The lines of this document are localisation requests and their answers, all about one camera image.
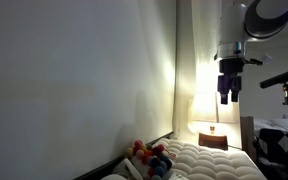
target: wall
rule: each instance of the wall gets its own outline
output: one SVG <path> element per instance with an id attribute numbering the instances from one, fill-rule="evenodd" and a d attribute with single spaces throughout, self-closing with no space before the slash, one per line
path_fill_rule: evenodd
<path id="1" fill-rule="evenodd" d="M 175 0 L 0 1 L 0 179 L 73 179 L 172 131 Z"/>
<path id="2" fill-rule="evenodd" d="M 288 106 L 282 105 L 282 85 L 261 89 L 259 83 L 288 71 L 288 24 L 270 40 L 247 44 L 248 57 L 260 58 L 264 53 L 273 57 L 270 64 L 244 67 L 240 93 L 241 115 L 264 119 L 282 118 L 282 114 L 288 113 Z"/>
<path id="3" fill-rule="evenodd" d="M 232 5 L 231 0 L 222 1 L 222 9 Z M 176 69 L 176 98 L 174 109 L 174 132 L 176 138 L 193 143 L 198 142 L 197 130 L 208 130 L 209 123 L 198 122 L 189 127 L 188 102 L 196 93 L 196 61 L 194 50 L 194 36 L 192 24 L 192 2 L 178 1 L 177 12 L 177 69 Z M 237 123 L 215 124 L 218 132 L 228 135 L 229 145 L 241 147 L 239 109 L 234 105 L 236 112 L 232 118 Z"/>

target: nightstand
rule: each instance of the nightstand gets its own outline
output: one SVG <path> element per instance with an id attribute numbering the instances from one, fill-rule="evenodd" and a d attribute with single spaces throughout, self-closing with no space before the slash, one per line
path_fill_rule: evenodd
<path id="1" fill-rule="evenodd" d="M 224 134 L 200 132 L 198 144 L 200 146 L 228 150 L 227 136 Z"/>

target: lamp base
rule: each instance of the lamp base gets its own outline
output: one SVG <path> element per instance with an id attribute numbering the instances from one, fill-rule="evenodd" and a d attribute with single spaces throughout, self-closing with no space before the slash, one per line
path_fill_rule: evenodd
<path id="1" fill-rule="evenodd" d="M 215 132 L 215 126 L 210 126 L 210 131 L 211 131 L 211 134 L 214 134 L 214 132 Z"/>

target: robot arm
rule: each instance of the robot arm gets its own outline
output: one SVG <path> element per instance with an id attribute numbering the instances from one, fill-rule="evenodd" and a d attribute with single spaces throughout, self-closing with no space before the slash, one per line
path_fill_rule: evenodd
<path id="1" fill-rule="evenodd" d="M 272 4 L 277 6 L 276 11 L 273 11 Z M 229 91 L 232 102 L 238 102 L 238 93 L 242 88 L 242 78 L 238 73 L 243 72 L 245 64 L 263 64 L 259 60 L 245 58 L 245 44 L 268 40 L 280 32 L 287 22 L 288 0 L 255 0 L 249 7 L 239 4 L 223 13 L 220 42 L 215 55 L 215 60 L 219 61 L 219 71 L 223 73 L 218 76 L 221 104 L 227 104 Z"/>

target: white bedding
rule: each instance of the white bedding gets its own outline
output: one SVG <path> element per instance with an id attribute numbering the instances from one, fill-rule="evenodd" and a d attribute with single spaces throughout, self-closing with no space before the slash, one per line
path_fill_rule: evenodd
<path id="1" fill-rule="evenodd" d="M 255 136 L 258 137 L 260 130 L 263 128 L 288 131 L 288 116 L 284 115 L 283 117 L 284 118 L 287 117 L 287 119 L 267 120 L 267 119 L 254 118 Z"/>
<path id="2" fill-rule="evenodd" d="M 163 179 L 174 172 L 192 180 L 266 179 L 243 151 L 223 151 L 169 139 L 161 139 L 158 144 L 176 154 L 171 170 Z"/>

